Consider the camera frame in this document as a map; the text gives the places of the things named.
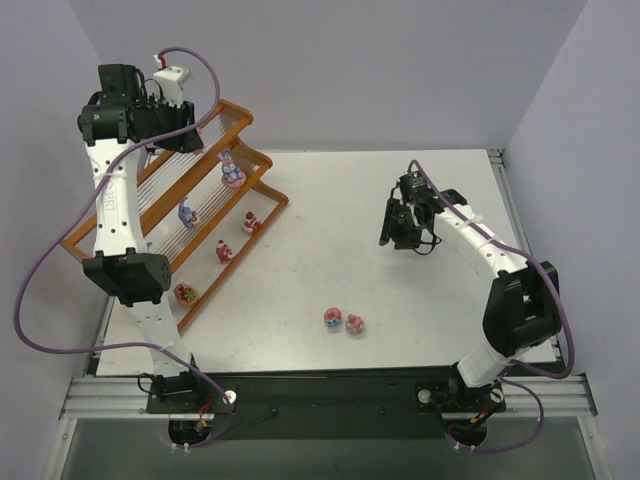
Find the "red pink bear toy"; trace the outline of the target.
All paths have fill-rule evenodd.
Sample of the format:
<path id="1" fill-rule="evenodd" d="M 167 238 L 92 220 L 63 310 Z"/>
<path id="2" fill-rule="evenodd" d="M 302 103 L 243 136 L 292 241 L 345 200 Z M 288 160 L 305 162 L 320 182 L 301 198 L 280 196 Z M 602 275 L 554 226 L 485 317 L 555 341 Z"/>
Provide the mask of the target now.
<path id="1" fill-rule="evenodd" d="M 217 242 L 215 252 L 222 264 L 231 262 L 235 256 L 231 247 L 222 239 Z"/>

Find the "pink toy blue glasses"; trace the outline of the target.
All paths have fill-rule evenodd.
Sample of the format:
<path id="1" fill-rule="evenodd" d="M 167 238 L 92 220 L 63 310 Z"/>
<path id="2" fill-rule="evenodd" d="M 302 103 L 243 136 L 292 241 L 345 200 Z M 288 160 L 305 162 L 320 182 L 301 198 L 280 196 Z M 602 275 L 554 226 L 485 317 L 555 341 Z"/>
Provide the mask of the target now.
<path id="1" fill-rule="evenodd" d="M 331 307 L 324 312 L 323 320 L 326 327 L 336 327 L 342 322 L 342 313 L 338 308 Z"/>

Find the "red white cake toy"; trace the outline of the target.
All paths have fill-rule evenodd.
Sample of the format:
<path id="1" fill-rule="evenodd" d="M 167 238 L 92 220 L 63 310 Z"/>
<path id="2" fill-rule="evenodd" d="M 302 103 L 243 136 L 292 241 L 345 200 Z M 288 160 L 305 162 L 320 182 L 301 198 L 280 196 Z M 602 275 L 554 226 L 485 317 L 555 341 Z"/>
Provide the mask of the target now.
<path id="1" fill-rule="evenodd" d="M 247 211 L 242 225 L 242 230 L 248 235 L 256 234 L 262 227 L 261 220 L 251 211 Z"/>

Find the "pink toy clear base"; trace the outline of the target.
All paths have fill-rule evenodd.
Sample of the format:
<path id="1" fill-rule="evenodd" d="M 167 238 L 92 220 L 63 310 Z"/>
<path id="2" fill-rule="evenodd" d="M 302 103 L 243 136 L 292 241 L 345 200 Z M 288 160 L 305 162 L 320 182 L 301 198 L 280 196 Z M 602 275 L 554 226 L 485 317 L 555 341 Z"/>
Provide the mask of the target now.
<path id="1" fill-rule="evenodd" d="M 360 316 L 349 314 L 345 322 L 346 331 L 351 335 L 359 335 L 364 330 L 365 323 Z"/>

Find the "purple bunny pink ring toy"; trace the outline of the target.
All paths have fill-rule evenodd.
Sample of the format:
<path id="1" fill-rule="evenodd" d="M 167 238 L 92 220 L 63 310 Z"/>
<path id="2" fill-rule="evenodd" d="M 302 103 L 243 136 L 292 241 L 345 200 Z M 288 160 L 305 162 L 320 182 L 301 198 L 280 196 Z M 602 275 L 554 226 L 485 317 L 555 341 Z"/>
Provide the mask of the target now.
<path id="1" fill-rule="evenodd" d="M 232 189 L 238 189 L 242 187 L 246 182 L 246 175 L 244 171 L 235 164 L 232 158 L 231 150 L 229 148 L 226 148 L 218 153 L 217 157 L 221 164 L 222 184 Z"/>

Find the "pink bear green clover toy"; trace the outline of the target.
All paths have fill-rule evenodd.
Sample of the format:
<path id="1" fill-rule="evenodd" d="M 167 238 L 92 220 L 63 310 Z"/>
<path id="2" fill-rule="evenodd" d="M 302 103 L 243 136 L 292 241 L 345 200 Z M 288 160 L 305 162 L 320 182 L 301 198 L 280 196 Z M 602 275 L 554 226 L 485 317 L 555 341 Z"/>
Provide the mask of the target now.
<path id="1" fill-rule="evenodd" d="M 173 293 L 179 305 L 184 307 L 193 306 L 199 299 L 199 292 L 191 285 L 181 282 L 177 284 Z"/>

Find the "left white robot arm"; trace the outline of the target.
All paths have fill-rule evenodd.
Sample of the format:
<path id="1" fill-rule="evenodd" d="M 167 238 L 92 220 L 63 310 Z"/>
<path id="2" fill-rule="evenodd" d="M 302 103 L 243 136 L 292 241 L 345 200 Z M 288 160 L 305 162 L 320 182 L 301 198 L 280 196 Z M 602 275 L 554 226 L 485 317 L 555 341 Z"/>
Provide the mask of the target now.
<path id="1" fill-rule="evenodd" d="M 137 196 L 140 142 L 148 139 L 179 153 L 199 150 L 194 106 L 183 101 L 188 70 L 162 63 L 151 80 L 151 96 L 141 71 L 125 64 L 98 68 L 101 89 L 83 107 L 78 126 L 91 162 L 96 197 L 93 255 L 84 274 L 117 298 L 135 320 L 151 351 L 150 394 L 199 395 L 202 383 L 191 372 L 194 358 L 182 341 L 171 312 L 171 268 L 163 254 L 150 252 L 142 232 Z"/>

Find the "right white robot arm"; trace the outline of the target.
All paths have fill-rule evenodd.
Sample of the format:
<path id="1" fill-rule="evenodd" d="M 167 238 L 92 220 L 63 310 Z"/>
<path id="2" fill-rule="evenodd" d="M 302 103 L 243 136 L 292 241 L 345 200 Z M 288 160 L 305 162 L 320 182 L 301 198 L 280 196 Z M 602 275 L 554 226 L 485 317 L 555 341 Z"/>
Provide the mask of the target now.
<path id="1" fill-rule="evenodd" d="M 537 269 L 484 225 L 454 189 L 436 192 L 417 171 L 401 176 L 390 192 L 379 239 L 396 250 L 434 250 L 446 243 L 490 286 L 479 343 L 454 365 L 463 389 L 485 387 L 511 361 L 558 334 L 562 323 L 551 292 L 555 267 Z"/>

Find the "purple bunny small toy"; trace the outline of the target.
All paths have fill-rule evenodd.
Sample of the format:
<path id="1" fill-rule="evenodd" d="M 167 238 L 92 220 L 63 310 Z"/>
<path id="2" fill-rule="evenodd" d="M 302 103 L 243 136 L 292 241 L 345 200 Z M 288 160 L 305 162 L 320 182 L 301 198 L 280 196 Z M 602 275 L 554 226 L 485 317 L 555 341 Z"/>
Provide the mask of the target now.
<path id="1" fill-rule="evenodd" d="M 186 229 L 196 229 L 201 225 L 198 213 L 187 204 L 188 197 L 183 197 L 178 204 L 178 218 Z"/>

